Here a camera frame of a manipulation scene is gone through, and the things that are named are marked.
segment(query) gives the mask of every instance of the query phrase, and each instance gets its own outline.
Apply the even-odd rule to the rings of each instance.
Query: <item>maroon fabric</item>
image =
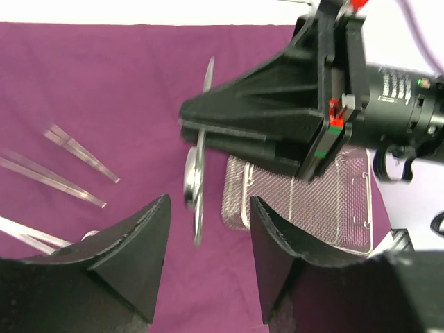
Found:
[[[182,101],[279,51],[290,26],[0,24],[0,148],[49,167],[108,203],[101,210],[0,169],[0,216],[75,242],[170,194],[173,220],[150,333],[250,332],[261,324],[249,234],[221,222],[226,155],[208,151],[203,244],[192,245],[182,182]],[[41,136],[54,122],[121,177],[117,185]],[[382,200],[373,218],[387,217]],[[35,250],[0,233],[0,255]]]

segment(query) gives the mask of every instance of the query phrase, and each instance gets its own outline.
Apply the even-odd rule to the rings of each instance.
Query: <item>white table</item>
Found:
[[[442,0],[411,0],[425,39],[444,62]],[[306,5],[278,0],[0,0],[0,21],[70,24],[294,24]],[[369,62],[431,73],[395,0],[370,0],[362,11]],[[444,249],[429,230],[444,210],[444,166],[415,162],[410,185],[379,184],[394,228],[408,228],[416,249]]]

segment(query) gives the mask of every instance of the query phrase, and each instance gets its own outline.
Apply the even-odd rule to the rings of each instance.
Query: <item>tweezers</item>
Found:
[[[211,89],[213,81],[214,57],[208,62],[203,81],[203,92]],[[184,195],[185,203],[194,211],[194,245],[200,246],[203,224],[203,176],[205,169],[205,131],[199,130],[197,145],[189,149],[185,163]]]
[[[43,133],[43,135],[51,140],[53,143],[65,148],[71,154],[81,159],[91,167],[100,171],[102,174],[111,179],[114,183],[118,183],[120,178],[103,165],[98,159],[96,159],[89,151],[87,151],[82,145],[80,145],[75,139],[70,137],[64,130],[57,125],[53,124],[51,127]]]
[[[106,203],[103,201],[99,200],[69,180],[59,176],[51,170],[48,170],[44,166],[41,166],[28,158],[11,151],[5,152],[5,154],[8,159],[0,157],[0,166],[46,184],[54,189],[58,189],[64,193],[71,194],[76,198],[89,201],[100,208],[104,208],[106,206]]]
[[[0,231],[24,242],[29,246],[32,246],[33,248],[36,248],[47,255],[52,254],[54,251],[56,251],[56,249],[45,243],[51,244],[58,248],[64,248],[72,245],[72,243],[68,241],[64,241],[63,239],[51,236],[50,234],[26,227],[25,225],[21,225],[1,216]]]

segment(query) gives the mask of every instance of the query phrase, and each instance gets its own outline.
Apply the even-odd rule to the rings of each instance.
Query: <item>purple cable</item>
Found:
[[[419,23],[416,21],[409,0],[397,0],[397,3],[407,20],[407,25],[409,26],[410,33],[412,34],[413,40],[415,41],[416,46],[421,52],[421,55],[435,72],[438,72],[439,74],[444,74],[444,67],[436,59],[436,56],[429,49],[429,47],[425,44],[421,29],[419,27]]]

